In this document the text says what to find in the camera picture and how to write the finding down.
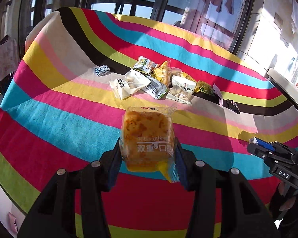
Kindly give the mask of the right hand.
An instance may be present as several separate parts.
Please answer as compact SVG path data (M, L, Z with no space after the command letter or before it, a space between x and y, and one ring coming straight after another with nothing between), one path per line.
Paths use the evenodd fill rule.
M286 184L284 182L280 182L278 186L278 191L281 196L284 194L285 186ZM283 205L281 205L281 207L279 208L279 211L280 212L287 211L294 205L295 202L296 202L296 196L289 198Z

